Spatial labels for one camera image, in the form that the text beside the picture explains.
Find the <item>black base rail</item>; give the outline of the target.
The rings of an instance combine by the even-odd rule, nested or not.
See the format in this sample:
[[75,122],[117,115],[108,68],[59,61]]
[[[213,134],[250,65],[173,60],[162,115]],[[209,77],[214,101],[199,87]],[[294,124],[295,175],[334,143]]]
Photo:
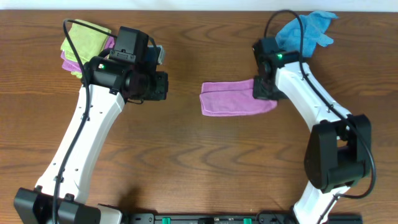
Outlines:
[[287,213],[250,215],[154,215],[133,213],[123,218],[125,224],[283,224],[295,223]]

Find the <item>crumpled blue cloth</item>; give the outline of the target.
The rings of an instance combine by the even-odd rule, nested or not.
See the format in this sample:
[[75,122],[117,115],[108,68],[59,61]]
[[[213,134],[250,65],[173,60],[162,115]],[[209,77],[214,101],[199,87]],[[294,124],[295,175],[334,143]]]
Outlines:
[[[309,15],[300,15],[303,25],[303,51],[305,58],[312,57],[316,46],[327,47],[334,40],[325,32],[333,19],[339,17],[332,12],[313,11]],[[286,24],[276,35],[275,39],[280,49],[286,51],[299,51],[301,29],[297,19]]]

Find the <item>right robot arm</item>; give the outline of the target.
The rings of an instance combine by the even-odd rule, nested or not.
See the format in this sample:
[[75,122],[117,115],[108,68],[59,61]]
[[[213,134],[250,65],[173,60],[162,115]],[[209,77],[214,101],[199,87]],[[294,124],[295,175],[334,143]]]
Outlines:
[[275,38],[258,40],[252,47],[259,74],[253,97],[289,99],[306,122],[310,137],[303,160],[308,184],[287,213],[266,212],[260,223],[362,223],[361,215],[332,215],[341,196],[369,175],[371,123],[352,115],[316,80],[298,51],[281,50]]

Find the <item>purple microfiber cloth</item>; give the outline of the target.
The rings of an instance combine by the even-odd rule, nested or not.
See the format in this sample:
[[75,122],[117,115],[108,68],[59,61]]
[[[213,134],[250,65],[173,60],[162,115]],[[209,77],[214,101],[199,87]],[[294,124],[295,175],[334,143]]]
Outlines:
[[277,101],[258,100],[252,95],[254,80],[238,82],[205,82],[201,86],[201,112],[205,116],[249,116],[267,113]]

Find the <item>bottom green folded cloth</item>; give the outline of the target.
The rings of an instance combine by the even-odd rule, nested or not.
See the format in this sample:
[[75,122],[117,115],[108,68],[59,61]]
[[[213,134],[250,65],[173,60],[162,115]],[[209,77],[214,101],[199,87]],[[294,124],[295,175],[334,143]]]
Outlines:
[[82,78],[82,73],[81,72],[71,72],[72,75],[76,76],[77,78]]

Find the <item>top green folded cloth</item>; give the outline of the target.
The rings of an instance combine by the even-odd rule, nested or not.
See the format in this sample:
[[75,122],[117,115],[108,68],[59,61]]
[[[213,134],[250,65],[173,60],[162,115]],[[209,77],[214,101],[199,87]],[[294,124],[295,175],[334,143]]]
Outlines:
[[[111,33],[111,30],[108,28],[80,19],[77,19],[76,21],[88,24],[89,26],[95,27],[104,32]],[[79,24],[72,24],[72,28],[69,30],[68,34],[78,52],[82,64],[90,61],[92,57],[97,56],[104,49],[105,43],[109,37],[106,34],[102,34]],[[65,53],[66,59],[71,60],[72,62],[77,62],[72,48],[66,38],[63,41],[60,50]]]

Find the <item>green folded cloth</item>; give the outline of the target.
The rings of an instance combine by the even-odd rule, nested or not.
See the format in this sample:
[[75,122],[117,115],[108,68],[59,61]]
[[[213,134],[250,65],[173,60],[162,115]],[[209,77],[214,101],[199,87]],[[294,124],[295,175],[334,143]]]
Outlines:
[[81,72],[71,72],[72,75],[76,76],[77,78],[82,78],[82,73]]
[[[95,27],[104,32],[111,33],[111,30],[108,28],[80,19],[77,19],[76,21],[88,24],[89,26]],[[78,52],[82,64],[90,61],[92,57],[97,56],[104,49],[105,43],[109,37],[106,34],[102,34],[79,24],[72,24],[72,28],[69,30],[68,34]],[[60,50],[65,53],[66,59],[71,60],[72,62],[77,62],[72,48],[66,38],[63,41]]]

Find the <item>purple folded cloth in stack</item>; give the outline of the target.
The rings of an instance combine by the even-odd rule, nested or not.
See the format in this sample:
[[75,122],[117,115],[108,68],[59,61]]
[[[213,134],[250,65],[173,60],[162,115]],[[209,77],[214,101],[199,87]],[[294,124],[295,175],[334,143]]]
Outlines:
[[[98,47],[97,45],[95,45],[94,49],[90,49],[90,48],[84,47],[82,45],[79,45],[79,47],[77,47],[76,49],[78,50],[78,52],[86,54],[85,58],[80,54],[82,63],[85,63],[85,62],[89,61],[90,58],[99,55],[99,53],[102,50],[110,49],[113,46],[114,46],[114,38],[107,37],[103,41],[103,45],[101,47]],[[81,72],[80,66],[79,66],[78,62],[75,60],[75,56],[74,56],[72,50],[67,49],[67,47],[68,47],[67,40],[65,40],[64,43],[62,44],[62,53],[61,53],[61,58],[63,59],[62,68],[69,72]]]

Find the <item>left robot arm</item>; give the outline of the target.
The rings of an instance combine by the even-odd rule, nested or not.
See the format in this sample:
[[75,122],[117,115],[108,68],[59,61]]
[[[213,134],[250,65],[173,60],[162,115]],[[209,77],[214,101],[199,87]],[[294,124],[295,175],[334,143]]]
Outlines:
[[125,223],[120,209],[88,206],[91,176],[110,128],[127,103],[167,97],[168,75],[157,71],[164,50],[146,33],[121,27],[115,45],[80,64],[78,103],[51,164],[14,208],[23,223]]

